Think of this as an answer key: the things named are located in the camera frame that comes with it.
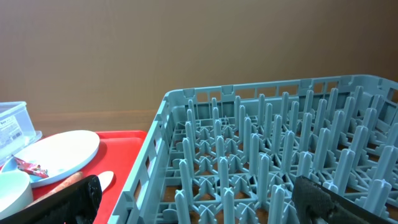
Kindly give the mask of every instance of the brown wall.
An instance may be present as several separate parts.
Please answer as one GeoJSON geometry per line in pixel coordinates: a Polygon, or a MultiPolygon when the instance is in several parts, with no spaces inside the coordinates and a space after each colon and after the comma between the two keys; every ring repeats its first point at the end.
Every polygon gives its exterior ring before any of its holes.
{"type": "Polygon", "coordinates": [[[0,101],[156,109],[176,88],[352,73],[397,79],[397,1],[0,1],[0,101]]]}

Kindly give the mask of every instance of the white bowl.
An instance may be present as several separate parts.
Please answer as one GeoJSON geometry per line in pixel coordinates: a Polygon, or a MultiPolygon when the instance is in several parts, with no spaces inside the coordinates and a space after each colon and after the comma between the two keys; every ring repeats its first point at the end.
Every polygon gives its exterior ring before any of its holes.
{"type": "Polygon", "coordinates": [[[0,202],[0,220],[32,203],[29,175],[19,170],[0,174],[0,202]]]}

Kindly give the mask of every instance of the spoon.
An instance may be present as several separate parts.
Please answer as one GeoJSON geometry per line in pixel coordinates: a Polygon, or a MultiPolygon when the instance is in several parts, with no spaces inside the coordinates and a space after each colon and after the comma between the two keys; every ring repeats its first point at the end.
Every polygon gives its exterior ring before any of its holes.
{"type": "Polygon", "coordinates": [[[105,171],[98,175],[102,192],[104,192],[105,189],[111,184],[113,176],[114,174],[112,171],[105,171]]]}

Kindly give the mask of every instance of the blue plastic dish rack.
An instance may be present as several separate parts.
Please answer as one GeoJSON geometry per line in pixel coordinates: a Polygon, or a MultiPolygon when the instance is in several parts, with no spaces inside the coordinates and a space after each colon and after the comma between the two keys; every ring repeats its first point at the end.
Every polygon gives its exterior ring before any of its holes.
{"type": "Polygon", "coordinates": [[[397,90],[347,75],[168,92],[108,223],[299,223],[300,175],[398,223],[397,90]]]}

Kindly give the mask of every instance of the red wrapper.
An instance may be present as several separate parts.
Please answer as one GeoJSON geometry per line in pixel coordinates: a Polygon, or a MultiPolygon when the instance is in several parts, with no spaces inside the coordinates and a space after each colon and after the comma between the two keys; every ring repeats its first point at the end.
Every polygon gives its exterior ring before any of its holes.
{"type": "Polygon", "coordinates": [[[41,178],[47,178],[49,175],[47,174],[47,169],[42,169],[38,164],[32,164],[30,162],[23,161],[22,159],[18,159],[14,156],[14,159],[17,161],[18,169],[28,173],[29,175],[35,175],[41,178]]]}

